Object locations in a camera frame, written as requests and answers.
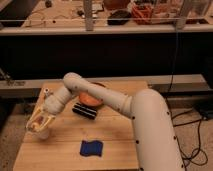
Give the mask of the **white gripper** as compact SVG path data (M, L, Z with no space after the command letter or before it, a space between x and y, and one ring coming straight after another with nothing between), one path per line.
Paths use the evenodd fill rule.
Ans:
M41 132L45 130L56 116L47 112L43 107L38 107L26 124L26 130L31 132Z

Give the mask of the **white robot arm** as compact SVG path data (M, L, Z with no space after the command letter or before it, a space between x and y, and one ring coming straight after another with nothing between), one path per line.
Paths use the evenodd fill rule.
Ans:
M130 96L70 72L64 76L63 85L33 112L26 129L43 132L80 92L88 93L132 121L141 171L185 171L168 106L153 89L142 89Z

